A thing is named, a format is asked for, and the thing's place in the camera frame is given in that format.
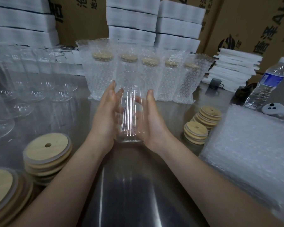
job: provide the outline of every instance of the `water bottle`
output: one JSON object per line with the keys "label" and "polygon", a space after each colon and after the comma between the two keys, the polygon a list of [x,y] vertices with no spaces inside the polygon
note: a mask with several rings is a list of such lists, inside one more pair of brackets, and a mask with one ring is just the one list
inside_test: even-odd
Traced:
{"label": "water bottle", "polygon": [[252,91],[246,99],[244,106],[251,109],[258,109],[270,96],[271,92],[275,90],[276,86],[284,79],[284,57],[281,57],[279,62],[271,66],[262,79],[259,81],[257,87]]}

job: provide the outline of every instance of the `blue bottle label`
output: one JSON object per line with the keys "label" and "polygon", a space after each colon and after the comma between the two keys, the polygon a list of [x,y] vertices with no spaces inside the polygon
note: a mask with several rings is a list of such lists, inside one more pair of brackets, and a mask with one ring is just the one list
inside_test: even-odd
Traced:
{"label": "blue bottle label", "polygon": [[276,87],[283,79],[284,76],[275,76],[266,72],[260,80],[260,84],[264,84],[269,87]]}

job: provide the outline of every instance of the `stack of bubble wrap bags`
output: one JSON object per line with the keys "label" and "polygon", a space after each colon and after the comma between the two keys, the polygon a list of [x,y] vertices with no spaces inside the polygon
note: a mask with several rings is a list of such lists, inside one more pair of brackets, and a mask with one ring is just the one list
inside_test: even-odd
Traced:
{"label": "stack of bubble wrap bags", "polygon": [[213,59],[204,54],[120,43],[102,38],[77,41],[83,70],[91,92],[100,100],[107,86],[125,71],[135,71],[154,90],[156,100],[192,104],[193,92]]}
{"label": "stack of bubble wrap bags", "polygon": [[271,210],[284,208],[284,121],[230,106],[200,158]]}

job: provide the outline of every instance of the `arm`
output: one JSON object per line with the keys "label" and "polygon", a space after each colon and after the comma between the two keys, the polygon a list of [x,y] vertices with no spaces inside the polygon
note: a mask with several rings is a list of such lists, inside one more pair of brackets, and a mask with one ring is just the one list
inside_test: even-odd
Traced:
{"label": "arm", "polygon": [[11,227],[76,226],[103,157],[114,143],[114,82],[103,94],[86,141]]}
{"label": "arm", "polygon": [[234,186],[178,141],[158,113],[148,92],[144,143],[166,162],[210,226],[284,226],[268,209]]}

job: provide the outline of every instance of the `cardboard box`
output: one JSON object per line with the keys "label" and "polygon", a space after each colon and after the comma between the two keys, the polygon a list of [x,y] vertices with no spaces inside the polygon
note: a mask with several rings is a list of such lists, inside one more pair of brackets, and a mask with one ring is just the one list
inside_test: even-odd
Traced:
{"label": "cardboard box", "polygon": [[215,17],[217,15],[221,0],[170,0],[170,1],[175,1],[206,9],[205,16],[202,22],[201,33],[199,36],[199,40],[201,42],[197,49],[197,53],[203,53],[206,46],[206,42],[208,41],[210,30],[215,21]]}
{"label": "cardboard box", "polygon": [[263,56],[265,72],[284,57],[284,0],[224,0],[205,53],[221,47]]}
{"label": "cardboard box", "polygon": [[49,4],[61,44],[76,46],[76,40],[108,37],[106,0],[49,0]]}

